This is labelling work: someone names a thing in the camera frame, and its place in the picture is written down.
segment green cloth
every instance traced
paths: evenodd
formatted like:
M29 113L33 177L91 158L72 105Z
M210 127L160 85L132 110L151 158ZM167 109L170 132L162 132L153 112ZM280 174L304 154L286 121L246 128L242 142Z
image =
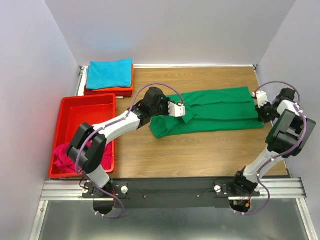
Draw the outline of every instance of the green cloth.
M154 116L150 129L156 138L221 130L260 129L248 87L194 91L182 94L186 115ZM178 95L168 96L176 103Z

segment wooden table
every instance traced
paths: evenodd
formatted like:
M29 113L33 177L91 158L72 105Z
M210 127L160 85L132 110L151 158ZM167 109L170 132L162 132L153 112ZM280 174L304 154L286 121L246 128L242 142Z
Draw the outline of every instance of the wooden table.
M134 70L134 94L146 84L166 83L180 93L208 89L258 87L251 67L221 68L137 68ZM161 86L164 94L174 92ZM117 115L131 105L132 98L116 101ZM113 178L164 178L234 176L253 162L265 148L271 129L197 132L156 139L149 126L129 132L116 140ZM283 162L269 175L287 175Z

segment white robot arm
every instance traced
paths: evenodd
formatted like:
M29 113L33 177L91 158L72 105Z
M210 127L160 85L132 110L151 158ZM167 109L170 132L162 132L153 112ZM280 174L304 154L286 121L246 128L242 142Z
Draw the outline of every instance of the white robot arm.
M146 125L154 116L182 117L185 114L186 109L181 102L176 104L166 97L161 89L150 87L144 98L122 115L92 126L88 123L81 124L66 154L76 163L76 166L78 163L96 186L110 191L111 186L108 183L111 179L100 164L106 145L123 134ZM89 147L84 142L90 135L92 135L90 137L92 143Z
M259 179L272 167L290 156L298 155L306 144L316 122L302 115L303 111L294 102L295 93L290 88L282 89L272 104L265 92L253 93L252 97L257 100L255 108L259 120L268 123L277 119L277 122L266 138L263 152L253 163L236 173L232 183L234 193L251 194Z

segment blue towel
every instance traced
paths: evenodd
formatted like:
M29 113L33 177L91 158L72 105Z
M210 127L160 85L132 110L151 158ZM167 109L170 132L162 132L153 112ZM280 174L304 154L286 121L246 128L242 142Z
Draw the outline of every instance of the blue towel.
M91 61L86 88L90 90L131 87L132 58L118 61Z

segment pink cloth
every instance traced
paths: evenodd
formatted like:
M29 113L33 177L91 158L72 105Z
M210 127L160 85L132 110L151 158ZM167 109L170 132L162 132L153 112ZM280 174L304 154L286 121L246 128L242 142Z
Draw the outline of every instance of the pink cloth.
M53 151L53 156L56 157L54 164L65 174L71 174L76 172L76 164L67 156L67 148L70 143L65 143L58 146ZM104 170L111 169L112 164L112 143L105 146L101 165Z

